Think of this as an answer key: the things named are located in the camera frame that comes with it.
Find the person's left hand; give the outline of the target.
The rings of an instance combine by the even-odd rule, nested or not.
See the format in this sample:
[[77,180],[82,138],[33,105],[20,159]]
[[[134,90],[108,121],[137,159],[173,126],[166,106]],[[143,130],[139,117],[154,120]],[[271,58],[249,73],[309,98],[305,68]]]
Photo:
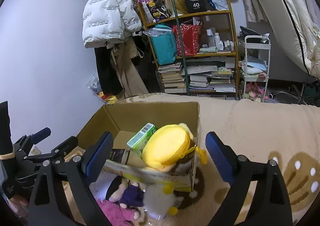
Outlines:
[[20,195],[14,195],[12,198],[8,199],[8,204],[12,211],[19,217],[28,216],[28,206],[29,202]]

